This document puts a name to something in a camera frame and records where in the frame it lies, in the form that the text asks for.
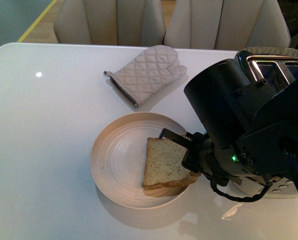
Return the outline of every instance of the ceramic plate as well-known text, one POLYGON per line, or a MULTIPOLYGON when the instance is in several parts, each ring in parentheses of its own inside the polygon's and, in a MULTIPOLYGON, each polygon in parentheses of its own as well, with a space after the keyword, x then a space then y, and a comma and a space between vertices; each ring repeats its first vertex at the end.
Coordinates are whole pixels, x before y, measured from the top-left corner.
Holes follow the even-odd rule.
POLYGON ((132 113, 110 123, 94 142, 90 168, 93 179, 109 199, 128 208, 151 209, 166 205, 188 187, 144 190, 147 138, 157 138, 163 128, 186 133, 172 119, 151 112, 132 113))

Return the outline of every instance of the yellow floor stripe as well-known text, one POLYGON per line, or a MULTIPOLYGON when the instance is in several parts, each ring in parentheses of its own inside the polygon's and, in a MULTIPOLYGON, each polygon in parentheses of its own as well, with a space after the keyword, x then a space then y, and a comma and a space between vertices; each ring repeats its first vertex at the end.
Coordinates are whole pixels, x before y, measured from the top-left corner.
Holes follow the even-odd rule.
POLYGON ((24 34, 18 39, 18 43, 22 42, 28 34, 32 31, 32 29, 40 22, 40 20, 44 17, 44 15, 50 10, 50 8, 55 4, 57 0, 53 0, 49 6, 40 14, 40 16, 33 22, 33 24, 24 32, 24 34))

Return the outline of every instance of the glossy tabletop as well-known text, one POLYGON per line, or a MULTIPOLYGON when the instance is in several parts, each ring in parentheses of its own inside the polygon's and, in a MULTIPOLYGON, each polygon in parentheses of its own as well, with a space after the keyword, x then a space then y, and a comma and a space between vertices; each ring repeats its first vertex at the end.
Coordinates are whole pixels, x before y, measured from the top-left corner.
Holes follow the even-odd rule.
MULTIPOLYGON (((11 43, 0 48, 0 240, 298 239, 298 198, 254 203, 212 192, 203 176, 177 200, 131 209, 95 185, 89 160, 101 130, 138 111, 204 128, 183 88, 234 51, 177 49, 187 75, 135 109, 103 71, 146 48, 11 43)), ((229 184, 224 191, 242 196, 229 184)))

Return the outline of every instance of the toast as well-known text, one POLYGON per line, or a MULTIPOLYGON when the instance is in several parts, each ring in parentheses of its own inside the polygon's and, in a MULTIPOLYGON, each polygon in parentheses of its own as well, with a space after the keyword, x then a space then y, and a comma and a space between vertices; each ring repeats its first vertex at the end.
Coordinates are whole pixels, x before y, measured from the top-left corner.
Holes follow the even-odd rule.
POLYGON ((186 148, 165 139, 147 139, 146 162, 142 187, 145 190, 183 187, 197 181, 194 173, 181 165, 186 148))

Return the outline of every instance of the chair backrest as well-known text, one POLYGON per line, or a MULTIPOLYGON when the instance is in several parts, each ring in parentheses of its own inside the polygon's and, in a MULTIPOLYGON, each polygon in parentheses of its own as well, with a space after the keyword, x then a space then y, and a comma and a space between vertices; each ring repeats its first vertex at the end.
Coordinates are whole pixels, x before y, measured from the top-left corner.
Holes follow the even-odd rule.
POLYGON ((277 0, 177 0, 164 44, 188 49, 286 48, 290 34, 277 0))
POLYGON ((65 0, 53 28, 65 44, 154 46, 165 35, 160 0, 65 0))

